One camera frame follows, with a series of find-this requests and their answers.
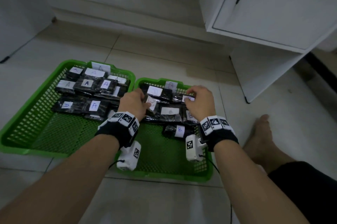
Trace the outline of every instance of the leg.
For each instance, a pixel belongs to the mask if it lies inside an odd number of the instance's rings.
[[[244,150],[261,165],[269,178],[293,201],[310,223],[335,219],[337,181],[306,162],[297,162],[282,152],[272,141],[268,115],[255,124],[252,137]]]

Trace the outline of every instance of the green plastic basket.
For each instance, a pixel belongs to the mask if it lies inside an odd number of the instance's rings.
[[[166,81],[178,83],[177,92],[184,93],[190,86],[184,85],[180,81],[160,78],[158,80],[142,77],[135,83],[135,88],[146,83],[158,87],[164,87]],[[167,178],[188,180],[195,182],[206,182],[213,174],[213,166],[206,160],[192,163],[186,159],[185,142],[168,139],[162,136],[163,127],[154,124],[141,124],[135,138],[141,144],[141,153],[137,167],[133,171],[118,172],[136,176],[150,178]],[[206,149],[204,155],[212,159],[211,153]]]
[[[54,91],[55,86],[73,66],[92,67],[91,61],[62,62],[0,131],[1,152],[64,158],[94,136],[98,126],[96,121],[54,113],[50,110],[60,97],[60,94]],[[130,80],[128,91],[132,91],[135,75],[128,70],[110,66],[112,75]]]

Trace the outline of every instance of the black shorts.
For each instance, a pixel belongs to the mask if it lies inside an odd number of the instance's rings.
[[[337,181],[306,162],[284,164],[268,176],[310,223],[337,223]]]

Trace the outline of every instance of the white paper label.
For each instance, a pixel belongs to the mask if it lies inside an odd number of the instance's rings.
[[[93,77],[104,77],[105,72],[97,69],[87,68],[85,74]]]
[[[162,93],[163,89],[155,86],[149,86],[149,89],[147,91],[147,94],[151,94],[154,96],[160,96]]]
[[[72,67],[69,71],[76,74],[81,74],[82,70],[82,68]]]
[[[178,86],[177,82],[166,81],[164,88],[165,89],[171,89],[172,92],[176,92],[177,91],[177,86]]]
[[[115,90],[114,90],[114,93],[113,93],[113,95],[112,95],[112,96],[115,96],[115,97],[117,97],[117,95],[118,95],[118,92],[119,92],[119,89],[120,89],[120,86],[116,86],[116,88],[115,88]]]
[[[183,125],[177,125],[177,130],[174,137],[183,138],[185,133],[185,127]]]
[[[125,84],[126,83],[126,78],[123,78],[123,77],[117,77],[117,76],[110,75],[107,78],[113,79],[113,80],[117,80],[118,83],[120,83],[120,84]]]
[[[64,102],[63,104],[62,104],[62,109],[69,109],[69,108],[71,108],[71,106],[72,106],[72,102]]]
[[[161,108],[161,115],[176,115],[179,114],[179,108]]]
[[[151,103],[151,107],[149,107],[149,109],[152,110],[152,111],[154,111],[154,108],[155,108],[155,106],[157,104],[157,101],[154,98],[152,98],[151,96],[148,96],[146,102]]]
[[[97,62],[92,62],[91,63],[91,66],[93,69],[97,69],[97,70],[100,70],[100,71],[104,71],[106,72],[108,75],[110,75],[110,72],[111,72],[111,67],[110,65],[107,65],[107,64],[100,64],[100,63],[97,63]]]
[[[82,86],[91,87],[93,82],[93,80],[83,79]]]
[[[104,82],[101,85],[101,88],[107,89],[110,85],[111,81],[110,80],[104,80]]]
[[[75,82],[60,80],[56,87],[73,89]]]
[[[107,115],[107,118],[112,117],[115,113],[116,113],[116,111],[110,110],[109,114]]]
[[[186,110],[186,116],[187,116],[187,120],[196,121],[196,122],[198,121],[191,115],[191,113],[188,110]]]
[[[190,100],[195,100],[195,98],[193,98],[191,96],[183,95],[183,102],[185,102],[186,98],[189,98]]]
[[[90,104],[89,111],[97,111],[100,103],[99,100],[93,100]]]

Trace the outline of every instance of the tiled floor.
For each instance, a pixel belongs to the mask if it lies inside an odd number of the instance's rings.
[[[305,83],[289,70],[251,104],[246,104],[228,56],[220,45],[193,42],[116,26],[107,31],[66,22],[53,25],[0,65],[0,128],[57,65],[67,59],[97,60],[134,72],[137,78],[169,78],[202,84],[214,95],[240,144],[255,118],[270,114],[276,144],[337,178],[336,122]],[[0,154],[0,207],[62,160]],[[205,184],[134,180],[110,170],[81,223],[229,223],[230,203],[216,172]]]

